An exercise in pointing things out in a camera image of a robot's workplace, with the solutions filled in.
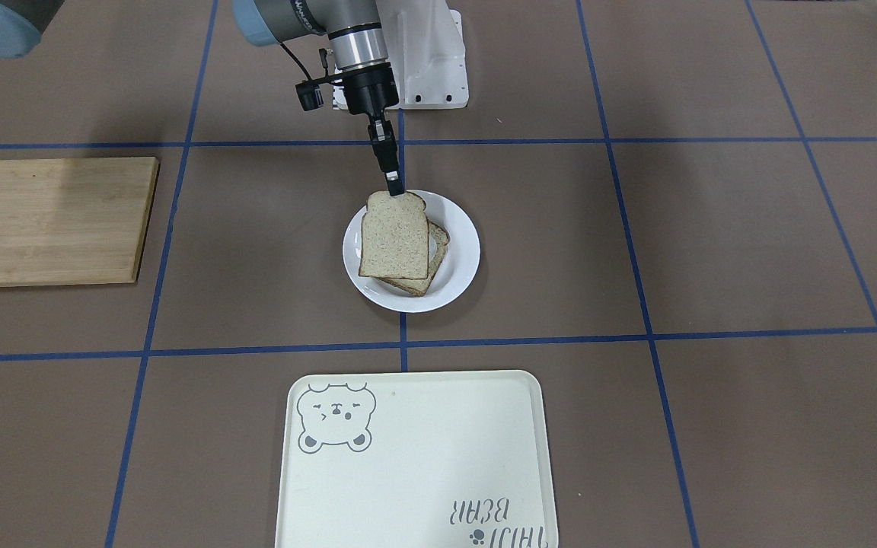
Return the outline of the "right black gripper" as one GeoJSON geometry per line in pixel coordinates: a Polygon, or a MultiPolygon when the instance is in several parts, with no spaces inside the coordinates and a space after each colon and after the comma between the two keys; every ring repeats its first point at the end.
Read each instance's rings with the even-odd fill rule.
{"type": "Polygon", "coordinates": [[[343,93],[350,114],[369,116],[369,141],[379,169],[387,178],[387,191],[391,196],[404,194],[399,145],[392,123],[385,117],[385,110],[400,101],[392,65],[370,65],[344,72],[343,93]]]}

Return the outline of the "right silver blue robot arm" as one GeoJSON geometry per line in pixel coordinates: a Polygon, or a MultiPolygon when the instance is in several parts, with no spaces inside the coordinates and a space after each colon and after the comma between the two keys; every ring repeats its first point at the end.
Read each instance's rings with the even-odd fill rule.
{"type": "MultiPolygon", "coordinates": [[[[303,36],[324,36],[336,73],[316,78],[305,72],[296,87],[306,111],[323,105],[324,84],[342,89],[352,115],[368,118],[369,142],[387,191],[404,193],[400,175],[399,145],[386,112],[399,103],[396,77],[387,52],[381,16],[375,1],[234,1],[234,21],[254,46],[277,45],[286,51],[289,41],[303,36]]],[[[0,1],[0,58],[26,56],[41,42],[60,1],[0,1]]]]}

